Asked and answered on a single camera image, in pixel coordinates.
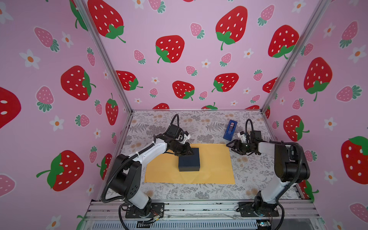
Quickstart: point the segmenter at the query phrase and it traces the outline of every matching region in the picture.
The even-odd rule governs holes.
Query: strawberry
[[[300,52],[301,56],[307,56],[313,50],[313,44],[308,43]]]
[[[299,141],[303,137],[304,132],[309,132],[309,130],[303,131],[304,123],[297,115],[288,117],[284,120],[284,130],[288,137],[294,142]]]
[[[116,73],[121,84],[123,85],[124,90],[134,90],[137,87],[143,88],[141,86],[138,86],[138,79],[131,72],[117,70]]]
[[[97,158],[97,147],[92,146],[91,153],[89,154],[89,161],[93,163],[95,162],[96,158]]]
[[[211,92],[213,92],[215,89],[219,92],[227,92],[234,87],[238,80],[239,75],[236,73],[217,75],[213,81],[213,86],[215,88]]]
[[[93,85],[86,71],[80,66],[73,66],[61,75],[61,86],[65,92],[78,100],[87,100]]]
[[[74,152],[65,150],[52,160],[50,170],[40,172],[36,177],[50,172],[47,176],[47,183],[50,188],[59,192],[76,182],[83,171],[83,161]]]
[[[21,109],[21,103],[17,96],[0,87],[0,128],[13,120]]]
[[[303,98],[296,99],[292,105],[292,108],[298,110],[300,109],[300,107],[303,107],[303,104],[304,104]]]
[[[317,99],[317,93],[325,90],[332,79],[332,70],[327,62],[317,57],[312,60],[304,78],[304,89],[310,94],[316,94],[313,101]]]
[[[342,40],[340,41],[340,48],[343,49],[345,47],[348,47],[348,45],[352,43],[351,40],[357,35],[357,33],[358,33],[358,22],[353,21],[341,35]]]
[[[196,76],[198,74],[198,72],[195,70],[193,66],[187,66],[185,70],[187,71],[187,74],[192,76]]]
[[[7,174],[0,173],[0,197],[13,191],[16,184],[13,178]]]
[[[115,39],[124,33],[124,22],[120,14],[102,0],[88,0],[89,13],[99,34],[106,38]]]
[[[266,82],[263,87],[262,87],[262,90],[265,91],[266,93],[270,93],[273,86],[275,85],[275,82],[276,82],[277,78],[274,78],[268,82]]]
[[[139,50],[134,51],[134,58],[138,61],[139,64],[144,65],[146,63],[146,59],[144,59],[144,55]]]
[[[54,51],[56,53],[60,50],[57,40],[52,38],[52,35],[50,34],[49,31],[37,26],[34,28],[34,31],[35,35],[37,36],[37,38],[40,40],[40,42],[43,44],[44,47],[50,48],[51,51]]]
[[[273,34],[270,46],[268,47],[268,56],[270,57],[282,57],[285,54],[290,53],[299,39],[299,34],[289,25],[283,25],[278,28]]]
[[[192,32],[192,35],[197,37],[197,39],[202,39],[205,36],[205,31],[202,30],[202,26],[198,23],[190,24],[190,32]]]
[[[353,85],[353,87],[345,86],[336,94],[336,99],[342,102],[349,102],[351,99],[357,99],[362,91],[357,85]]]
[[[293,91],[294,87],[295,87],[295,77],[292,76],[289,82],[289,92]]]
[[[368,184],[368,139],[357,136],[341,146],[345,171],[353,181]]]
[[[173,83],[173,90],[175,95],[180,99],[192,98],[194,94],[194,86],[184,81],[176,81]]]
[[[113,99],[113,94],[111,93],[111,98],[107,100],[105,110],[107,120],[109,121],[110,125],[114,125],[116,122],[116,117],[119,113],[119,107],[117,106],[116,101]]]
[[[98,115],[102,115],[102,105],[100,104],[100,101],[97,99],[95,100],[95,107]]]
[[[253,76],[254,80],[260,81],[262,79],[262,77],[263,77],[262,70],[256,70],[254,72],[254,76]]]
[[[231,45],[239,41],[245,32],[247,25],[248,10],[244,6],[237,6],[225,14],[216,25],[217,39],[225,44]]]
[[[91,66],[95,66],[96,59],[95,59],[95,56],[94,56],[94,53],[91,47],[87,48],[87,59],[89,60],[89,63],[91,64]]]
[[[161,58],[164,62],[177,62],[183,53],[183,49],[184,40],[179,35],[160,37],[156,41],[156,53],[160,56],[157,63]]]
[[[204,99],[206,99],[207,95],[208,95],[208,92],[207,91],[203,91],[202,93],[199,94],[199,97],[198,98],[200,100],[204,100]]]
[[[272,18],[273,12],[275,10],[274,5],[269,5],[261,12],[261,17],[258,18],[258,26],[264,26],[268,20]]]
[[[355,203],[350,205],[349,208],[356,217],[368,223],[368,207],[365,207],[361,203]]]
[[[224,56],[222,56],[220,66],[225,67],[230,61],[231,61],[231,53],[227,53]]]
[[[52,109],[52,103],[54,103],[54,96],[51,90],[47,86],[42,86],[36,93],[37,107],[44,113],[49,112]]]
[[[170,109],[169,106],[166,103],[160,103],[153,107],[152,109]]]
[[[106,176],[106,173],[107,173],[107,170],[109,169],[109,166],[110,166],[110,162],[111,162],[111,158],[113,156],[111,154],[106,154],[106,156],[104,156],[104,158],[102,159],[101,161],[101,166],[98,165],[97,163],[97,166],[100,167],[100,176],[102,178],[102,180],[105,179],[105,176]]]

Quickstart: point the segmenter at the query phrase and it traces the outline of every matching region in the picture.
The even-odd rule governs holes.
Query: yellow paper
[[[235,184],[229,148],[223,144],[191,144],[199,148],[199,171],[180,172],[179,157],[161,154],[147,165],[145,182],[172,184]]]

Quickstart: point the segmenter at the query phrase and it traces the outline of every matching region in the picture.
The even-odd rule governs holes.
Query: pink wall
[[[76,229],[82,220],[77,216],[84,216],[102,186],[96,164],[114,152],[112,133],[118,140],[127,113],[112,80],[104,78],[105,66],[89,32],[80,23],[75,28],[68,0],[6,0],[0,9],[0,229]],[[94,57],[87,55],[88,47]],[[80,67],[67,72],[73,66]],[[96,85],[89,97],[83,70]],[[105,107],[111,93],[118,105],[114,125]],[[93,146],[97,153],[90,160]]]
[[[279,140],[303,146],[311,169],[305,190],[328,229],[368,229],[367,9],[367,1],[330,4],[308,41],[313,49],[298,57],[268,119]],[[312,87],[315,80],[320,85]],[[301,121],[309,132],[301,132]]]
[[[121,78],[126,76],[121,80],[133,109],[152,109],[160,103],[167,104],[170,109],[200,109],[213,106],[214,102],[219,109],[262,106],[268,96],[263,88],[267,90],[269,81],[275,82],[272,79],[278,76],[286,62],[284,56],[272,56],[279,46],[290,47],[296,43],[297,33],[303,32],[318,2],[305,0],[299,5],[295,0],[275,3],[140,0],[138,4],[130,0],[110,0],[107,5],[102,0],[85,1],[114,68],[120,71]],[[266,24],[259,26],[262,18],[266,19]],[[222,35],[224,31],[231,32],[230,39]],[[230,44],[224,43],[223,50],[220,49],[222,41]],[[156,45],[162,58],[156,53]],[[262,72],[254,76],[257,70]],[[226,76],[230,83],[224,81],[224,86],[217,86],[223,92],[217,91],[214,80],[221,83]]]

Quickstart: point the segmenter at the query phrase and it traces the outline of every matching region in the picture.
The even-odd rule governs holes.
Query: white flower
[[[327,36],[331,37],[332,31],[335,29],[335,27],[336,27],[335,25],[332,25],[332,23],[330,23],[328,27],[323,30],[323,32],[325,32],[325,35],[323,35],[323,38]]]
[[[58,217],[55,217],[53,216],[51,218],[51,223],[46,227],[46,230],[54,230],[55,228],[59,227],[60,226],[60,218],[61,218],[61,215],[58,216]]]
[[[1,24],[4,24],[5,23],[5,19],[8,19],[8,20],[13,20],[13,18],[10,16],[10,14],[8,14],[6,12],[6,6],[5,6],[5,3],[1,2],[0,1],[0,23]]]
[[[337,181],[337,179],[333,176],[333,172],[327,172],[325,171],[325,180],[328,180],[330,184],[333,184],[334,181]]]
[[[254,52],[251,48],[249,48],[248,50],[244,51],[244,54],[244,57],[251,58],[251,55],[254,54]]]
[[[365,45],[363,45],[359,49],[354,47],[353,54],[350,55],[347,59],[349,60],[352,59],[354,63],[357,63],[359,58],[367,56],[367,53],[365,53],[364,50],[365,50]]]
[[[291,12],[297,12],[300,13],[300,10],[302,7],[304,7],[306,5],[306,3],[304,2],[304,0],[299,0],[299,1],[295,1],[294,2],[294,8]]]
[[[325,123],[325,128],[329,128],[331,131],[333,130],[333,127],[337,125],[336,122],[333,122],[332,117],[329,120],[325,119]]]
[[[208,66],[211,64],[211,62],[208,61],[208,59],[206,59],[205,61],[202,61],[202,67],[206,67],[208,68]]]
[[[63,123],[64,123],[64,119],[59,119],[58,116],[55,116],[55,119],[53,121],[50,121],[50,125],[54,126],[54,132],[58,129],[62,130]]]
[[[90,184],[89,185],[89,187],[88,187],[88,189],[87,189],[87,191],[86,191],[86,193],[88,193],[88,196],[90,196],[91,195],[91,193],[93,193],[94,192],[94,190],[93,190],[93,187],[94,187],[95,185],[94,184]]]
[[[63,34],[63,38],[61,40],[67,44],[68,48],[70,48],[70,45],[74,45],[70,39],[70,34],[65,34],[63,31],[61,33]]]
[[[30,49],[27,50],[27,53],[19,53],[19,55],[25,60],[24,64],[26,67],[33,66],[38,69],[38,64],[41,59],[39,57],[33,56],[33,53]]]
[[[157,85],[157,83],[160,82],[157,77],[155,77],[155,78],[151,77],[151,78],[152,78],[151,82],[155,83],[156,85]]]

